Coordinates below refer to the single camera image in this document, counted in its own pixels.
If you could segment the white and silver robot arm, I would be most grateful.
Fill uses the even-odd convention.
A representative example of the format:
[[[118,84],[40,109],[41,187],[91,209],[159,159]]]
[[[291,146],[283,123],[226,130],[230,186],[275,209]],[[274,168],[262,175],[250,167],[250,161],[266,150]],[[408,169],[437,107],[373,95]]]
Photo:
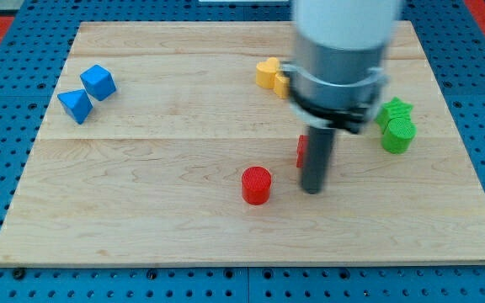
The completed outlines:
[[[317,129],[357,134],[381,102],[381,62],[402,0],[295,0],[292,56],[280,69],[290,80],[290,106]]]

